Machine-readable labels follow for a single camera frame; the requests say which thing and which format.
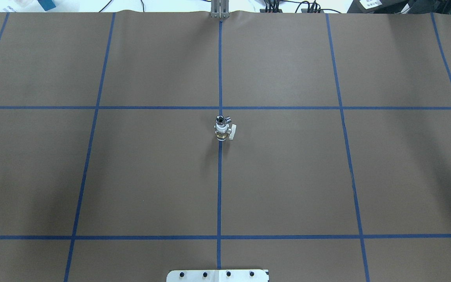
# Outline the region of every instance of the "white plastic part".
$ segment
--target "white plastic part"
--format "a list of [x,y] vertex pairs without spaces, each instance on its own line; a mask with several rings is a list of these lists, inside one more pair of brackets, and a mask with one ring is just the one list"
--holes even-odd
[[226,124],[224,126],[215,124],[215,130],[220,133],[226,133],[229,130],[229,124]]
[[166,282],[269,282],[269,271],[264,269],[170,271],[166,276]]
[[231,126],[231,133],[229,134],[229,140],[234,139],[234,134],[236,133],[236,125]]

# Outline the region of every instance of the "blue object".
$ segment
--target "blue object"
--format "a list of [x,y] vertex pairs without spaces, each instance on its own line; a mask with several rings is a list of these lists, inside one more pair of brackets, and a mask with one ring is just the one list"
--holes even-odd
[[53,3],[53,0],[38,0],[39,5],[45,9],[45,11],[51,10],[54,7],[57,7],[55,3]]

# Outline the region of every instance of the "white label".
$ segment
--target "white label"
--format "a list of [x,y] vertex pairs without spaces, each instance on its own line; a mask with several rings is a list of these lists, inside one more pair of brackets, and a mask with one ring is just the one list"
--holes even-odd
[[374,7],[382,5],[381,0],[359,0],[359,2],[365,9],[372,9]]

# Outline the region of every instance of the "metal bracket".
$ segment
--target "metal bracket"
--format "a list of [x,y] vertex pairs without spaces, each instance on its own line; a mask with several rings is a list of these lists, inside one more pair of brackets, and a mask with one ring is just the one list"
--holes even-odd
[[211,0],[212,18],[229,18],[229,0]]
[[269,282],[267,269],[170,271],[166,282]]

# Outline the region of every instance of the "black cable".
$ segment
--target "black cable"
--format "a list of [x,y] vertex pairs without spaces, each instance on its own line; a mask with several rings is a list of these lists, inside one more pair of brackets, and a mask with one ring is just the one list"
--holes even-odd
[[[99,13],[101,11],[103,11],[109,4],[111,4],[112,0],[109,0],[109,2],[99,11]],[[140,0],[140,3],[142,4],[142,11],[145,12],[145,4],[142,0]]]
[[337,11],[334,9],[317,9],[317,10],[314,10],[313,13],[317,13],[319,11],[336,11],[337,13],[342,14],[340,11]]
[[263,0],[265,2],[265,12],[270,13],[271,12],[271,0]]
[[297,3],[297,4],[300,4],[300,2],[289,1],[289,0],[279,0],[279,2],[290,2],[290,3]]
[[316,8],[316,1],[314,1],[311,7],[307,10],[308,13],[312,13]]
[[296,13],[297,11],[299,11],[300,5],[302,5],[302,4],[304,4],[304,3],[307,3],[307,9],[309,9],[311,3],[309,3],[308,1],[302,1],[302,2],[299,2],[299,5],[298,5],[297,8],[295,9],[295,13]]
[[401,12],[395,13],[395,14],[405,14],[405,13],[407,13],[408,11],[410,11],[410,9],[412,9],[412,7],[413,7],[413,5],[410,6],[410,7],[408,7],[408,9],[406,9],[405,11],[401,11]]
[[102,8],[102,10],[99,11],[99,13],[100,13],[101,11],[103,11],[109,4],[111,4],[111,2],[112,2],[112,0],[109,0],[109,2]]
[[445,6],[443,6],[443,9],[442,9],[442,14],[444,14],[445,13],[445,10],[446,10],[446,5],[448,4],[448,0],[445,0]]
[[269,0],[269,12],[276,13],[276,1],[275,0]]

